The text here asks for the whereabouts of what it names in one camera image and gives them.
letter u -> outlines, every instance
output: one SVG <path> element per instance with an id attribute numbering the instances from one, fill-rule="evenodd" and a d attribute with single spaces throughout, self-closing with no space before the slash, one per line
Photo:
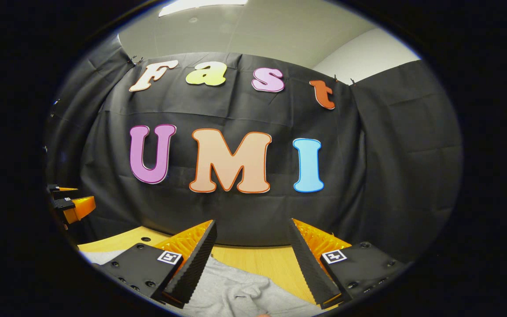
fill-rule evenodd
<path id="1" fill-rule="evenodd" d="M 157 184 L 167 175 L 169 162 L 169 141 L 177 128 L 174 125 L 158 125 L 154 132 L 158 136 L 158 148 L 155 168 L 149 169 L 144 166 L 143 149 L 144 139 L 150 132 L 145 125 L 138 125 L 130 129 L 130 168 L 134 176 L 144 183 Z"/>

gray fabric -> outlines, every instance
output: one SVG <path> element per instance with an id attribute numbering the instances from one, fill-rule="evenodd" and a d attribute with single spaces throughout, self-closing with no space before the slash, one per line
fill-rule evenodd
<path id="1" fill-rule="evenodd" d="M 103 264 L 123 251 L 82 252 L 91 263 Z M 200 317 L 311 317 L 323 313 L 312 305 L 278 287 L 269 277 L 225 265 L 209 257 L 203 275 L 183 309 L 165 307 L 181 315 Z"/>

letter i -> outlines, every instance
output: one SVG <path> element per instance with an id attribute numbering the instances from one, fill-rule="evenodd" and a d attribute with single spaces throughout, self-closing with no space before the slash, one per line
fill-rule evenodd
<path id="1" fill-rule="evenodd" d="M 317 192 L 324 188 L 318 175 L 318 150 L 322 143 L 314 139 L 295 139 L 292 146 L 298 150 L 298 182 L 294 184 L 297 192 Z"/>

peach letter m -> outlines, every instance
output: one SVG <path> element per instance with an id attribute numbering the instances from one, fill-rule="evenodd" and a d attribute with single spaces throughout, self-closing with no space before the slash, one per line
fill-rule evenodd
<path id="1" fill-rule="evenodd" d="M 265 156 L 271 135 L 250 132 L 244 136 L 234 154 L 231 153 L 222 133 L 217 129 L 198 129 L 193 132 L 197 141 L 197 169 L 195 180 L 189 184 L 194 192 L 213 192 L 217 184 L 211 181 L 211 168 L 220 184 L 229 191 L 242 171 L 237 189 L 243 193 L 264 193 L 270 185 L 265 179 Z"/>

white wall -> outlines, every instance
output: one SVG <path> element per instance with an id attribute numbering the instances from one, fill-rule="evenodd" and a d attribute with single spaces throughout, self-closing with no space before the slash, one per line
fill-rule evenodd
<path id="1" fill-rule="evenodd" d="M 350 40 L 313 69 L 352 84 L 420 57 L 382 29 L 373 29 Z"/>

